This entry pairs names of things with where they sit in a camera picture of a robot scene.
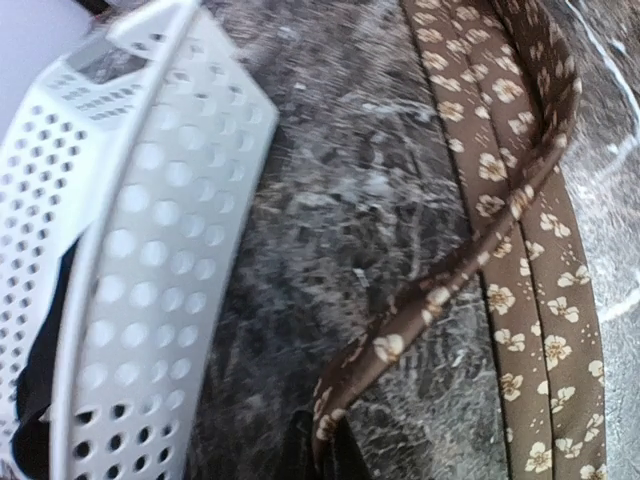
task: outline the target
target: white plastic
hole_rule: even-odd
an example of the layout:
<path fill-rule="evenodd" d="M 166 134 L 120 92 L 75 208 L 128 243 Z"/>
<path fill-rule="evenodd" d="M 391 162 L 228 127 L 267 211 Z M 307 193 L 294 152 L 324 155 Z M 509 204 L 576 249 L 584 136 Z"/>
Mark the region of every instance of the white plastic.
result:
<path fill-rule="evenodd" d="M 102 85 L 78 73 L 112 46 L 147 63 Z M 0 152 L 0 222 L 12 225 L 0 235 L 0 292 L 12 296 L 0 309 L 5 458 L 15 379 L 59 259 L 85 232 L 57 351 L 51 478 L 181 478 L 277 121 L 232 53 L 199 1 L 156 0 L 54 63 L 28 92 Z"/>

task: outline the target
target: floral fabric strap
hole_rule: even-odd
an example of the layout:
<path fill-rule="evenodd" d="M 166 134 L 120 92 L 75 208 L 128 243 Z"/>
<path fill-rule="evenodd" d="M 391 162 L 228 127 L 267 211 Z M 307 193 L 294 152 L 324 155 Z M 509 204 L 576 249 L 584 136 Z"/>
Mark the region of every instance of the floral fabric strap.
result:
<path fill-rule="evenodd" d="M 557 166 L 581 82 L 537 0 L 404 0 L 472 240 L 340 352 L 314 392 L 316 464 L 337 422 L 480 272 L 511 478 L 606 478 L 604 374 L 590 277 Z"/>

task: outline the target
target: black fabric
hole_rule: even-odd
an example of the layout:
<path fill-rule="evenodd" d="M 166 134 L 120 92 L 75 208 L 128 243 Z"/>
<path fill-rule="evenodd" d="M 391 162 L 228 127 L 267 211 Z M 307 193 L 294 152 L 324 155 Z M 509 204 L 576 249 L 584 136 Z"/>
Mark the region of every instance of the black fabric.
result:
<path fill-rule="evenodd" d="M 16 411 L 20 426 L 13 435 L 13 456 L 18 467 L 34 480 L 49 478 L 49 423 L 40 418 L 51 405 L 53 369 L 64 299 L 78 242 L 60 262 L 58 284 L 51 307 L 18 377 Z"/>
<path fill-rule="evenodd" d="M 109 4 L 104 0 L 76 0 L 76 2 L 94 15 L 100 15 L 109 8 Z"/>
<path fill-rule="evenodd" d="M 282 444 L 280 462 L 273 480 L 371 480 L 360 448 L 346 419 L 338 423 L 335 436 L 317 473 L 311 453 L 313 415 L 294 413 Z"/>

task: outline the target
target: white plastic basket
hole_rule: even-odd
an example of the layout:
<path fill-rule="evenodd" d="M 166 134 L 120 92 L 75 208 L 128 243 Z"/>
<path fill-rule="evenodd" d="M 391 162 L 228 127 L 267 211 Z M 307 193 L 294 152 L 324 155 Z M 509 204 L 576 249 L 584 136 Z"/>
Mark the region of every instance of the white plastic basket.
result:
<path fill-rule="evenodd" d="M 137 70 L 83 72 L 107 50 Z M 0 151 L 0 455 L 61 256 L 54 480 L 180 479 L 277 111 L 197 0 L 156 0 L 44 71 Z"/>

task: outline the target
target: gray marble surface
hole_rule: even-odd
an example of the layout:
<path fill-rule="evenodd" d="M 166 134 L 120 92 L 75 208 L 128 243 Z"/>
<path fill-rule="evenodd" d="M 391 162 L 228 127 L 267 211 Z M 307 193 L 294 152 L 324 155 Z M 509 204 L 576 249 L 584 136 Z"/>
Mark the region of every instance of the gray marble surface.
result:
<path fill-rule="evenodd" d="M 203 478 L 270 479 L 291 413 L 380 299 L 469 234 L 397 0 L 208 0 L 281 122 L 221 314 L 194 432 Z M 547 4 L 585 87 L 564 161 L 594 275 L 609 472 L 640 476 L 640 9 Z M 376 478 L 504 479 L 477 283 L 350 421 Z"/>

